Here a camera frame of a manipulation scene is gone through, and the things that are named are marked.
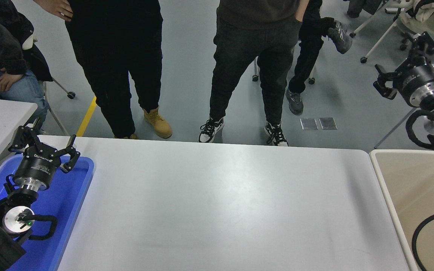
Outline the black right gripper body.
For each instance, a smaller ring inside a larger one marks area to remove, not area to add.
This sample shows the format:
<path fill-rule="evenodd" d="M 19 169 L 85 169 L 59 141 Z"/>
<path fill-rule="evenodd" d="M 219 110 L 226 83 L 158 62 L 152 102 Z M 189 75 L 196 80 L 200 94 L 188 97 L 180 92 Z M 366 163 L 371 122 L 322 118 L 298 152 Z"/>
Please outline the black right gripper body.
<path fill-rule="evenodd" d="M 427 97 L 434 97 L 434 68 L 425 64 L 403 72 L 393 81 L 396 88 L 409 106 L 420 106 Z"/>

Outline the person's right hand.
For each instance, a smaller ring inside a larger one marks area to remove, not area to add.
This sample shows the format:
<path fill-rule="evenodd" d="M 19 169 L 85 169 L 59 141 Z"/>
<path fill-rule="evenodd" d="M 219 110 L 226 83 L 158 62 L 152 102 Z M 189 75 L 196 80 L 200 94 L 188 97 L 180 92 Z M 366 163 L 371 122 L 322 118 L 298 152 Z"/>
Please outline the person's right hand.
<path fill-rule="evenodd" d="M 70 22 L 73 17 L 73 10 L 67 0 L 35 0 L 34 2 L 43 10 L 66 22 Z"/>

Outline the person's hand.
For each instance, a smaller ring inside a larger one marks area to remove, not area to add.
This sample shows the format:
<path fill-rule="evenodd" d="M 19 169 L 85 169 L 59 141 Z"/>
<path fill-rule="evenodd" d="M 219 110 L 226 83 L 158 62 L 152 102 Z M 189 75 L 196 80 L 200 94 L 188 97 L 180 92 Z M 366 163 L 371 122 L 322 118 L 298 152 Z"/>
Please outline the person's hand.
<path fill-rule="evenodd" d="M 12 75 L 4 72 L 0 76 L 0 91 L 8 91 L 17 81 L 22 79 L 24 74 Z"/>

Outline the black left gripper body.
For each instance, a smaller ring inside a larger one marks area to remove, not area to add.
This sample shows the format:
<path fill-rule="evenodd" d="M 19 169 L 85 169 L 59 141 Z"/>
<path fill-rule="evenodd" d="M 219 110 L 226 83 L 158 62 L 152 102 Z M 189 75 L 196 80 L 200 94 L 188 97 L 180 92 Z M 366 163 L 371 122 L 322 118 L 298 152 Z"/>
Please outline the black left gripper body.
<path fill-rule="evenodd" d="M 57 149 L 47 145 L 42 146 L 42 151 L 36 145 L 26 148 L 14 173 L 14 183 L 21 184 L 23 180 L 31 177 L 44 184 L 51 184 L 57 167 L 61 165 L 61 159 L 56 152 Z"/>

